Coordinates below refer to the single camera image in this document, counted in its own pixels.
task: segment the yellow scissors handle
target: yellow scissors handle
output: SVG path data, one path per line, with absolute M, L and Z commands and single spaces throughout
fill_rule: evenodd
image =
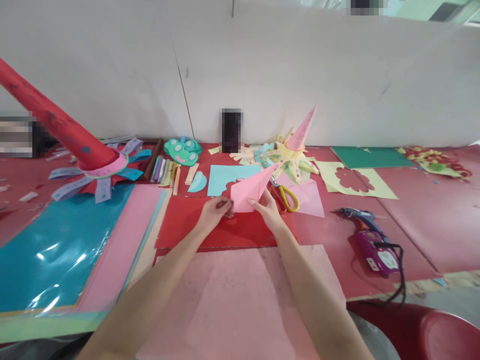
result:
M 283 199 L 283 202 L 285 203 L 285 206 L 286 208 L 288 209 L 289 212 L 296 212 L 299 208 L 300 208 L 300 203 L 299 203 L 299 200 L 297 199 L 297 197 L 294 195 L 293 192 L 291 192 L 290 190 L 288 190 L 285 186 L 283 185 L 280 185 L 280 193 L 281 193 L 281 198 Z M 293 200 L 293 203 L 294 203 L 294 208 L 291 208 L 290 205 L 289 205 L 289 202 L 287 200 L 287 196 L 285 195 L 285 192 L 290 195 L 291 199 Z

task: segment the red stool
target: red stool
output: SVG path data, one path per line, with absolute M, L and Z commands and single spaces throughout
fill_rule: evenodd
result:
M 382 330 L 402 360 L 480 359 L 480 329 L 461 317 L 414 304 L 353 301 L 347 309 Z

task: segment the white wall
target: white wall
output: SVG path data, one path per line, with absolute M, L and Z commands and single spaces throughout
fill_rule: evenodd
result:
M 297 126 L 339 146 L 467 145 L 480 135 L 480 31 L 242 1 L 175 2 L 173 39 L 198 140 L 243 108 L 246 142 Z
M 192 136 L 160 5 L 2 1 L 0 57 L 95 136 Z M 21 109 L 2 88 L 0 110 Z
M 478 140 L 479 29 L 251 1 L 231 14 L 232 0 L 7 0 L 0 57 L 96 136 L 191 135 L 177 57 L 199 141 L 219 140 L 221 108 L 243 108 L 258 143 L 315 104 L 309 145 Z

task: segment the hand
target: hand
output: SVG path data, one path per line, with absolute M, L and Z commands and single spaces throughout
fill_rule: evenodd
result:
M 225 196 L 217 196 L 208 200 L 201 209 L 201 215 L 196 226 L 210 233 L 219 224 L 222 217 L 230 219 L 235 215 L 231 210 L 233 203 Z
M 286 226 L 280 217 L 277 203 L 267 188 L 263 191 L 260 202 L 251 198 L 248 199 L 248 203 L 261 214 L 263 221 L 272 233 Z

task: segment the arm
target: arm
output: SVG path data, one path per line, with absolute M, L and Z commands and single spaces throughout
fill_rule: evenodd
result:
M 77 360 L 134 359 L 155 328 L 200 244 L 222 216 L 233 216 L 231 206 L 230 200 L 223 196 L 207 201 L 193 230 L 125 293 L 93 333 Z
M 303 256 L 269 191 L 265 189 L 260 203 L 250 199 L 250 204 L 275 236 L 295 304 L 319 357 L 374 360 L 347 310 Z

